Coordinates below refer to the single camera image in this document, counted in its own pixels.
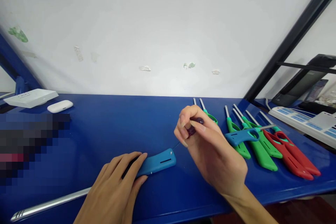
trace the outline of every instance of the black device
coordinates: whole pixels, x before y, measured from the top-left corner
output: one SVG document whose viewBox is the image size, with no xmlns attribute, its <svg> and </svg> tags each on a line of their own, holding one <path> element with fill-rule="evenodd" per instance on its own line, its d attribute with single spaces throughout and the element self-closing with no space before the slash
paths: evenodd
<svg viewBox="0 0 336 224">
<path fill-rule="evenodd" d="M 302 102 L 301 104 L 299 104 L 299 108 L 310 111 L 310 112 L 314 112 L 315 114 L 319 114 L 323 111 L 329 114 L 334 114 L 336 112 L 336 108 L 318 104 L 316 102 L 310 102 L 310 101 Z"/>
<path fill-rule="evenodd" d="M 331 68 L 336 65 L 336 56 L 318 54 L 307 65 Z M 288 107 L 299 99 L 305 92 L 321 80 L 326 73 L 301 69 L 297 74 L 274 96 L 272 102 L 278 106 Z"/>
</svg>

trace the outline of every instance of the purple screwdriver handle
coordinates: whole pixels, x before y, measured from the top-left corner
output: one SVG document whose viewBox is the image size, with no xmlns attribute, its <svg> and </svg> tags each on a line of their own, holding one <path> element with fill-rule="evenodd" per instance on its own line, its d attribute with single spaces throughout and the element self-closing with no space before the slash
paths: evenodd
<svg viewBox="0 0 336 224">
<path fill-rule="evenodd" d="M 203 124 L 204 123 L 204 120 L 201 118 L 201 117 L 198 117 L 196 119 L 194 118 L 190 118 L 191 121 L 196 121 L 200 124 Z M 196 133 L 196 130 L 193 126 L 191 126 L 189 129 L 187 129 L 188 133 L 189 133 L 189 137 L 191 137 L 192 135 L 194 135 Z"/>
</svg>

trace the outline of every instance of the fingernail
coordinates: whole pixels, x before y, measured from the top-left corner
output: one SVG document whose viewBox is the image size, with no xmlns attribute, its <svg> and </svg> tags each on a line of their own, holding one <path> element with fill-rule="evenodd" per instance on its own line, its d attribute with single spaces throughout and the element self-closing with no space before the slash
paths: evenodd
<svg viewBox="0 0 336 224">
<path fill-rule="evenodd" d="M 189 134 L 186 129 L 182 128 L 181 133 L 184 139 L 187 139 L 189 137 Z"/>
<path fill-rule="evenodd" d="M 199 130 L 201 130 L 201 131 L 203 131 L 203 132 L 206 130 L 206 127 L 203 126 L 203 125 L 200 124 L 200 123 L 197 123 L 197 122 L 195 122 L 195 121 L 190 121 L 190 123 L 191 123 L 192 126 L 194 126 L 195 128 L 197 128 L 197 129 L 199 129 Z"/>
<path fill-rule="evenodd" d="M 141 181 L 141 185 L 147 180 L 148 176 L 144 176 L 144 178 Z"/>
<path fill-rule="evenodd" d="M 184 115 L 181 115 L 180 123 L 181 123 L 181 128 L 183 128 L 186 125 L 186 123 L 184 122 Z"/>
<path fill-rule="evenodd" d="M 184 147 L 188 148 L 188 145 L 184 140 L 182 141 L 182 144 L 183 144 Z"/>
</svg>

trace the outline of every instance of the floor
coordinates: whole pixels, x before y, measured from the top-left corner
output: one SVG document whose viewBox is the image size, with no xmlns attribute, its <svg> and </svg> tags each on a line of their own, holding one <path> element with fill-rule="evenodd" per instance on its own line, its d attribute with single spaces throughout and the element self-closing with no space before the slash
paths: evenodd
<svg viewBox="0 0 336 224">
<path fill-rule="evenodd" d="M 266 209 L 279 224 L 335 224 L 336 210 L 324 198 L 325 196 L 277 203 L 266 206 Z M 328 195 L 327 198 L 336 203 L 335 195 Z M 213 218 L 213 224 L 223 223 L 244 224 L 235 212 Z"/>
</svg>

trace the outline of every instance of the white wall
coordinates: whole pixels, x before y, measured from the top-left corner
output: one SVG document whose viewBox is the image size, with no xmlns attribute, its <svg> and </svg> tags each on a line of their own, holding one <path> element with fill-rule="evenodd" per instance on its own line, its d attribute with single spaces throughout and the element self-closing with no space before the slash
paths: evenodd
<svg viewBox="0 0 336 224">
<path fill-rule="evenodd" d="M 0 66 L 0 93 L 15 91 L 15 82 Z"/>
<path fill-rule="evenodd" d="M 285 62 L 306 65 L 317 54 L 336 56 L 335 14 L 336 0 L 332 0 Z M 272 99 L 298 71 L 299 70 L 295 68 L 286 66 L 280 67 L 259 93 L 258 98 Z M 336 89 L 336 87 L 334 87 L 336 75 L 328 73 L 323 79 L 328 79 L 329 81 L 321 94 Z"/>
<path fill-rule="evenodd" d="M 5 35 L 48 89 L 243 97 L 309 1 L 0 0 L 0 24 L 24 31 Z"/>
</svg>

